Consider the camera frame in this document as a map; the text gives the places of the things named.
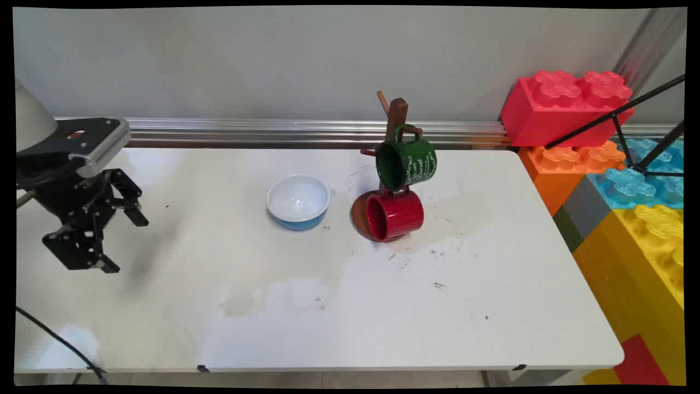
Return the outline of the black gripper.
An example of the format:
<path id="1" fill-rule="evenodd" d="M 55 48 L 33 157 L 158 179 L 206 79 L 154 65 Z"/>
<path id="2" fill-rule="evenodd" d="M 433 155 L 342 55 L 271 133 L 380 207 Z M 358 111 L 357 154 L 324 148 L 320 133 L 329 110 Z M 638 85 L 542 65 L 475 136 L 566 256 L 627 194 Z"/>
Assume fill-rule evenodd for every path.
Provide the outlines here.
<path id="1" fill-rule="evenodd" d="M 69 162 L 66 152 L 17 153 L 16 175 L 20 185 L 50 175 Z M 121 195 L 114 197 L 116 189 Z M 59 218 L 58 230 L 42 237 L 42 244 L 71 271 L 101 269 L 117 273 L 120 267 L 103 251 L 103 230 L 121 209 L 136 227 L 147 227 L 138 198 L 142 190 L 119 168 L 103 170 L 100 175 L 83 178 L 76 172 L 62 173 L 50 182 L 30 187 L 38 203 Z M 107 207 L 99 202 L 105 199 Z M 97 208 L 100 216 L 91 216 Z"/>

